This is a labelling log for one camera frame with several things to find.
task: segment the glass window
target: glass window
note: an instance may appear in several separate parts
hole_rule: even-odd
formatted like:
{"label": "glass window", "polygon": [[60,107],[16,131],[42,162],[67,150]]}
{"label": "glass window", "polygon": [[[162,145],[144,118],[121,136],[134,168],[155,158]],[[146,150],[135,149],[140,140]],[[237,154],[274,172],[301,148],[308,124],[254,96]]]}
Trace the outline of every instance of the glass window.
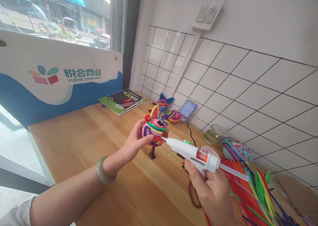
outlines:
{"label": "glass window", "polygon": [[123,52],[126,0],[0,0],[0,29]]}

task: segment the hand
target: hand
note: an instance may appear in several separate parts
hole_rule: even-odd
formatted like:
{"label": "hand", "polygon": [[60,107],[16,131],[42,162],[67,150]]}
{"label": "hand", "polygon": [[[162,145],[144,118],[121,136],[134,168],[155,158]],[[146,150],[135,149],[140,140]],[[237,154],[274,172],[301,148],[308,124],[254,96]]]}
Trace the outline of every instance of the hand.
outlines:
{"label": "hand", "polygon": [[153,141],[155,138],[155,135],[153,134],[142,137],[141,130],[145,123],[146,121],[144,119],[139,120],[129,134],[123,147],[119,149],[123,157],[127,160],[127,163],[135,158],[142,147]]}
{"label": "hand", "polygon": [[189,160],[185,160],[185,169],[213,225],[238,225],[234,215],[230,186],[224,173],[220,169],[217,169],[215,173],[206,171],[207,180],[204,181],[198,169]]}

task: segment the fingernail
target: fingernail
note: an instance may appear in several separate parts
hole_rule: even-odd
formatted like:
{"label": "fingernail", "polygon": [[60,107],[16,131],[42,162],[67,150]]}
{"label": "fingernail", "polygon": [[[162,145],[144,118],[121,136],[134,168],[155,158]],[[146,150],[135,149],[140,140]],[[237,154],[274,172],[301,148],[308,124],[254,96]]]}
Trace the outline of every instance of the fingernail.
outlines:
{"label": "fingernail", "polygon": [[191,165],[191,162],[189,161],[189,160],[185,160],[184,161],[184,163],[185,163],[185,168],[186,168],[186,170],[188,170],[188,169],[190,169],[191,167],[192,167],[192,165]]}

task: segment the white sleeve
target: white sleeve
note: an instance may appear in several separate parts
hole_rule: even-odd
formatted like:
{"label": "white sleeve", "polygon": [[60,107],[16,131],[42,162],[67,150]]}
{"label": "white sleeve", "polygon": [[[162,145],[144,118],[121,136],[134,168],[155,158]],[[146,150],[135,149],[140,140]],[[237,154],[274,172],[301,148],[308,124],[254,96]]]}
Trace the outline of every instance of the white sleeve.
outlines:
{"label": "white sleeve", "polygon": [[32,200],[23,202],[20,206],[11,209],[0,219],[1,226],[31,226],[30,209]]}

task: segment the hot glue gun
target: hot glue gun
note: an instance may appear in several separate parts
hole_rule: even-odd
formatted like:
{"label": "hot glue gun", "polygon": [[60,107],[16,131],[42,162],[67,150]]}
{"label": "hot glue gun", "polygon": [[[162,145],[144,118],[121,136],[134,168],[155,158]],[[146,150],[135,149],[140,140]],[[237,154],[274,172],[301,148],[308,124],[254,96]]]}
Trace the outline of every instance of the hot glue gun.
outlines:
{"label": "hot glue gun", "polygon": [[247,175],[244,175],[226,165],[223,165],[218,157],[211,155],[210,153],[204,153],[197,147],[174,138],[161,138],[166,141],[167,145],[170,146],[173,151],[179,153],[185,159],[191,161],[192,164],[201,173],[204,180],[207,179],[207,170],[214,173],[218,168],[221,168],[243,180],[248,181]]}

